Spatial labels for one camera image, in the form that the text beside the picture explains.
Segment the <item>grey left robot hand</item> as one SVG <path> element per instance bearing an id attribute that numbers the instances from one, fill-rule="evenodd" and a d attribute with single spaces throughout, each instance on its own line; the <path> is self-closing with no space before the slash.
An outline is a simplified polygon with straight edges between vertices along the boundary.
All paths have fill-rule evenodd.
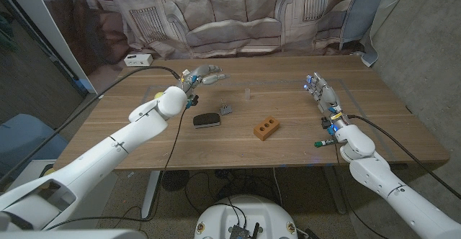
<path id="1" fill-rule="evenodd" d="M 194 93 L 194 89 L 202 85 L 211 85 L 219 80 L 230 78 L 228 74 L 222 73 L 218 66 L 205 64 L 197 67 L 191 72 L 186 72 L 177 82 L 176 86 L 183 90 L 187 96 Z"/>

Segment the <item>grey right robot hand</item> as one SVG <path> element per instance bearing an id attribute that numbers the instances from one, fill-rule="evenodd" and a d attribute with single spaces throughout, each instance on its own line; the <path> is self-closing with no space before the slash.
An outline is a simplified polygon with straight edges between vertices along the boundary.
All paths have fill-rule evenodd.
<path id="1" fill-rule="evenodd" d="M 338 95 L 317 72 L 306 76 L 304 89 L 318 103 L 321 114 L 329 121 L 334 131 L 349 125 L 349 119 L 343 113 Z"/>

